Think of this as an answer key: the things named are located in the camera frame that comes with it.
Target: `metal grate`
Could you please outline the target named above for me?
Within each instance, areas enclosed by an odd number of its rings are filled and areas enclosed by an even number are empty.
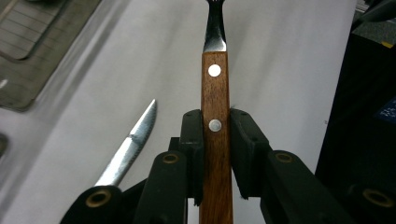
[[[10,60],[27,58],[50,28],[65,1],[11,1],[0,16],[0,55]]]
[[[0,0],[0,106],[27,110],[101,0]]]

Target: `metal rivet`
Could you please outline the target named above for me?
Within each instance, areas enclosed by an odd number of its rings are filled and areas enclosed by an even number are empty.
[[[8,83],[8,80],[7,80],[7,79],[0,80],[0,89],[2,89],[3,87],[5,87],[5,86],[7,85],[7,83]]]
[[[221,68],[217,64],[210,65],[209,69],[207,70],[209,75],[212,77],[218,77],[221,73]]]
[[[210,131],[216,133],[221,130],[221,122],[218,119],[212,119],[209,122]]]
[[[108,189],[99,189],[93,194],[88,197],[87,201],[85,201],[85,204],[87,206],[94,208],[94,207],[100,207],[111,199],[111,193]]]

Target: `gray countertop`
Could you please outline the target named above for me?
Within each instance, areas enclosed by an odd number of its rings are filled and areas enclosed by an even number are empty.
[[[356,0],[227,0],[230,99],[274,149],[315,171]],[[146,178],[200,107],[204,0],[104,0],[34,106],[0,109],[0,223],[57,223],[91,187],[152,99],[154,130],[120,187]],[[234,223],[263,223],[234,191]],[[198,223],[190,208],[190,223]]]

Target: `silver rivet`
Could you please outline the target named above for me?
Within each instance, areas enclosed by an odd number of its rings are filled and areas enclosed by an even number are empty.
[[[209,69],[207,70],[210,76],[218,77],[221,73],[221,68],[217,64],[210,65]]]
[[[209,122],[210,131],[216,133],[221,130],[221,122],[218,119],[212,119]]]

